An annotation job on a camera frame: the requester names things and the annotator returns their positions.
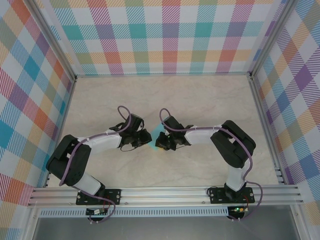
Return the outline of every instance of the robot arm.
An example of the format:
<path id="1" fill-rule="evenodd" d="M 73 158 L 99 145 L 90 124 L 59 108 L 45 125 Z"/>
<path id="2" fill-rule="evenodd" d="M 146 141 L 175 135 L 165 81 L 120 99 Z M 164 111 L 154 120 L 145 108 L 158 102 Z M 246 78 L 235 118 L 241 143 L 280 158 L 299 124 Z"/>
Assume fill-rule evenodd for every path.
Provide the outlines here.
<path id="1" fill-rule="evenodd" d="M 169 116 L 163 123 L 166 133 L 160 133 L 155 143 L 157 147 L 175 151 L 177 144 L 191 146 L 213 143 L 228 164 L 228 177 L 224 185 L 225 194 L 230 200 L 235 200 L 242 194 L 243 189 L 246 187 L 244 176 L 250 168 L 248 155 L 237 141 L 231 142 L 230 139 L 232 137 L 219 130 L 219 128 L 222 128 L 234 134 L 245 145 L 252 156 L 256 143 L 240 127 L 233 121 L 227 120 L 222 125 L 205 129 L 197 129 L 198 127 L 193 125 L 188 125 L 184 128 L 173 116 Z M 172 131 L 170 128 L 187 130 Z"/>
<path id="2" fill-rule="evenodd" d="M 129 117 L 124 123 L 119 123 L 108 129 L 105 134 L 99 134 L 92 139 L 66 135 L 51 155 L 46 164 L 46 169 L 60 180 L 63 179 L 71 153 L 76 145 L 87 139 L 75 151 L 63 184 L 77 188 L 90 195 L 103 197 L 105 186 L 85 172 L 89 156 L 108 149 L 121 148 L 128 144 L 131 144 L 133 148 L 138 148 L 152 140 L 150 133 L 144 129 L 143 119 L 135 114 L 131 114 L 128 128 L 116 133 L 124 129 L 128 123 Z"/>

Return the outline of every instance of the beige tabletop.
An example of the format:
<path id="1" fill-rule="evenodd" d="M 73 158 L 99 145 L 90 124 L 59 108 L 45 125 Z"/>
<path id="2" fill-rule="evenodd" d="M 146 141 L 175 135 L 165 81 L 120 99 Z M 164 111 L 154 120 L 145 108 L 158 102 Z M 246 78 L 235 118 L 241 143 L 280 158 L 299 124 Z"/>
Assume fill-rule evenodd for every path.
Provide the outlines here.
<path id="1" fill-rule="evenodd" d="M 232 120 L 256 142 L 247 179 L 278 184 L 244 75 L 80 78 L 62 136 L 87 137 L 106 131 L 123 121 L 119 105 L 142 117 L 150 133 L 159 127 L 161 108 L 168 108 L 184 126 L 210 127 Z M 177 151 L 148 144 L 129 152 L 111 149 L 92 155 L 86 171 L 109 187 L 219 186 L 226 182 L 228 166 L 213 144 Z M 51 175 L 48 186 L 58 183 Z"/>

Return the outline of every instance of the plaid wall panel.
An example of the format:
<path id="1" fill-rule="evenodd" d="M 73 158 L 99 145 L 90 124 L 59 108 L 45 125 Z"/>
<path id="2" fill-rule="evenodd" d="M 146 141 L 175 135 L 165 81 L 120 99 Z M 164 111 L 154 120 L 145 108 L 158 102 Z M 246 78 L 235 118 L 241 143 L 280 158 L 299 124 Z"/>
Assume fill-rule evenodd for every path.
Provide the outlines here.
<path id="1" fill-rule="evenodd" d="M 320 234 L 320 0 L 300 0 L 255 80 L 291 184 Z"/>
<path id="2" fill-rule="evenodd" d="M 262 41 L 261 41 L 261 43 L 259 45 L 259 48 L 258 48 L 258 50 L 256 51 L 256 53 L 254 55 L 253 61 L 250 64 L 250 67 L 249 67 L 249 70 L 248 70 L 249 72 L 252 72 L 252 70 L 254 68 L 254 65 L 256 64 L 257 59 L 259 58 L 262 49 L 265 47 L 266 43 L 268 42 L 270 33 L 274 29 L 274 27 L 276 25 L 276 22 L 278 21 L 278 19 L 279 19 L 281 13 L 282 13 L 287 1 L 288 0 L 281 0 L 281 3 L 279 5 L 278 9 L 276 10 L 274 17 L 273 17 L 273 19 L 272 19 L 267 31 L 265 32 L 265 34 L 263 36 L 263 39 L 262 39 Z"/>
<path id="3" fill-rule="evenodd" d="M 247 72 L 279 0 L 37 0 L 79 74 Z"/>
<path id="4" fill-rule="evenodd" d="M 22 232 L 71 86 L 23 0 L 0 0 L 0 240 L 15 240 Z"/>

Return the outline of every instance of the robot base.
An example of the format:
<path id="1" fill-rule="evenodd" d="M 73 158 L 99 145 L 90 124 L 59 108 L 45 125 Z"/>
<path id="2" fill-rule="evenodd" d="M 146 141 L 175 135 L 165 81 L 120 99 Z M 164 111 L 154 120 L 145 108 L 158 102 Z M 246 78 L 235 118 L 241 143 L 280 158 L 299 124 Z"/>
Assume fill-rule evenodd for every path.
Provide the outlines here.
<path id="1" fill-rule="evenodd" d="M 115 203 L 115 205 L 120 204 L 121 199 L 121 189 L 105 189 L 103 198 L 109 199 Z M 78 192 L 76 196 L 76 205 L 103 205 L 104 201 L 100 199 L 96 199 L 90 196 L 85 195 L 83 192 Z"/>
<path id="2" fill-rule="evenodd" d="M 254 192 L 251 187 L 245 187 L 241 196 L 233 201 L 226 196 L 224 187 L 211 187 L 208 189 L 207 193 L 210 197 L 211 204 L 246 204 L 247 199 L 249 204 L 255 202 Z"/>

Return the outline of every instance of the purple cable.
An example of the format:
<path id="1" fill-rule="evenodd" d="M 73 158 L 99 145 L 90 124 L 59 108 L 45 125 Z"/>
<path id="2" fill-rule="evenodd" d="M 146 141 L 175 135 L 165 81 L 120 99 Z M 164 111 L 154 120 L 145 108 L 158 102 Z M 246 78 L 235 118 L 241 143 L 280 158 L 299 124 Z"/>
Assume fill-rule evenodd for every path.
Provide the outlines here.
<path id="1" fill-rule="evenodd" d="M 66 177 L 67 177 L 67 175 L 68 175 L 68 172 L 69 172 L 69 169 L 70 169 L 70 165 L 71 165 L 72 159 L 74 158 L 75 153 L 76 153 L 77 149 L 80 147 L 81 144 L 87 142 L 88 140 L 95 139 L 95 138 L 97 138 L 97 137 L 110 136 L 110 135 L 115 135 L 115 134 L 122 133 L 123 131 L 125 131 L 125 130 L 130 126 L 130 123 L 131 123 L 131 113 L 130 113 L 130 111 L 129 111 L 129 109 L 128 109 L 127 107 L 122 106 L 122 105 L 118 106 L 117 110 L 118 110 L 119 114 L 121 115 L 121 117 L 122 117 L 123 119 L 126 119 L 126 118 L 125 118 L 125 117 L 122 115 L 122 113 L 120 112 L 120 109 L 121 109 L 121 108 L 125 109 L 125 110 L 128 112 L 128 114 L 129 114 L 128 124 L 127 124 L 123 129 L 121 129 L 121 130 L 119 130 L 119 131 L 99 133 L 99 134 L 90 136 L 90 137 L 85 138 L 85 139 L 83 139 L 82 141 L 80 141 L 80 142 L 74 147 L 74 149 L 73 149 L 73 151 L 72 151 L 72 153 L 71 153 L 71 155 L 70 155 L 70 158 L 69 158 L 68 163 L 67 163 L 67 165 L 66 165 L 66 167 L 65 167 L 65 171 L 64 171 L 64 174 L 63 174 L 63 176 L 62 176 L 62 178 L 61 178 L 61 181 L 60 181 L 60 183 L 59 183 L 59 186 L 62 186 L 62 185 L 64 184 L 65 179 L 66 179 Z M 85 195 L 88 195 L 89 197 L 92 197 L 92 198 L 95 198 L 95 199 L 104 200 L 104 201 L 109 202 L 109 203 L 111 203 L 111 204 L 113 205 L 113 210 L 112 210 L 112 212 L 111 212 L 108 216 L 104 217 L 101 221 L 99 221 L 99 223 L 104 222 L 105 220 L 107 220 L 108 218 L 110 218 L 112 214 L 114 214 L 114 212 L 115 212 L 115 210 L 116 210 L 116 204 L 115 204 L 113 201 L 111 201 L 111 200 L 109 200 L 109 199 L 107 199 L 107 198 L 100 197 L 100 196 L 91 195 L 90 193 L 85 192 L 85 191 L 82 191 L 82 192 L 83 192 Z"/>
<path id="2" fill-rule="evenodd" d="M 254 161 L 253 161 L 253 159 L 251 157 L 250 152 L 248 151 L 246 146 L 239 140 L 239 138 L 237 138 L 233 133 L 231 133 L 227 129 L 224 129 L 224 128 L 218 127 L 218 126 L 203 126 L 203 127 L 185 128 L 185 129 L 174 129 L 174 128 L 171 128 L 171 127 L 169 127 L 168 125 L 165 124 L 165 122 L 164 122 L 164 120 L 162 118 L 162 112 L 163 111 L 166 111 L 168 113 L 169 117 L 171 117 L 171 114 L 170 114 L 169 110 L 166 109 L 166 108 L 162 108 L 160 110 L 160 112 L 159 112 L 160 121 L 167 129 L 169 129 L 171 131 L 174 131 L 174 132 L 188 132 L 188 131 L 196 131 L 196 130 L 219 130 L 219 131 L 221 130 L 221 131 L 229 134 L 232 138 L 234 138 L 234 140 L 236 140 L 238 142 L 238 144 L 243 148 L 243 150 L 247 154 L 247 156 L 249 158 L 249 161 L 250 161 L 250 166 L 249 166 L 248 170 L 244 173 L 243 178 L 242 178 L 244 181 L 246 181 L 246 176 L 252 170 Z M 246 182 L 249 183 L 249 184 L 257 185 L 260 188 L 261 195 L 260 195 L 260 199 L 259 199 L 255 209 L 249 215 L 243 217 L 242 219 L 248 218 L 249 216 L 252 215 L 252 213 L 254 213 L 256 211 L 256 209 L 260 206 L 260 204 L 262 202 L 263 195 L 264 195 L 264 191 L 262 189 L 262 186 L 259 183 L 256 183 L 256 182 L 253 182 L 253 181 L 246 181 Z"/>
<path id="3" fill-rule="evenodd" d="M 97 137 L 110 136 L 110 135 L 115 135 L 115 134 L 122 133 L 123 131 L 125 131 L 125 130 L 129 127 L 129 125 L 130 125 L 130 123 L 131 123 L 131 113 L 130 113 L 129 109 L 126 108 L 125 106 L 122 106 L 122 105 L 118 106 L 117 110 L 118 110 L 119 114 L 121 115 L 121 117 L 124 118 L 124 119 L 125 119 L 125 117 L 124 117 L 124 116 L 122 115 L 122 113 L 120 112 L 120 108 L 123 108 L 123 109 L 125 109 L 125 110 L 128 112 L 128 114 L 129 114 L 129 122 L 128 122 L 128 124 L 127 124 L 123 129 L 121 129 L 121 130 L 119 130 L 119 131 L 109 132 L 109 133 L 107 133 L 107 132 L 99 133 L 99 134 L 92 135 L 92 136 L 90 136 L 90 137 L 88 137 L 88 138 L 85 138 L 85 139 L 83 139 L 82 141 L 80 141 L 80 142 L 74 147 L 74 149 L 73 149 L 73 151 L 72 151 L 72 153 L 71 153 L 71 155 L 70 155 L 69 161 L 68 161 L 68 163 L 67 163 L 67 165 L 66 165 L 66 167 L 65 167 L 65 170 L 64 170 L 64 174 L 63 174 L 63 176 L 62 176 L 62 178 L 61 178 L 61 181 L 59 182 L 59 186 L 62 186 L 62 185 L 65 183 L 65 179 L 66 179 L 66 176 L 67 176 L 67 174 L 68 174 L 68 171 L 69 171 L 69 168 L 70 168 L 72 159 L 74 158 L 74 156 L 75 156 L 75 154 L 76 154 L 76 151 L 77 151 L 77 149 L 80 147 L 81 144 L 87 142 L 88 140 L 95 139 L 95 138 L 97 138 Z"/>

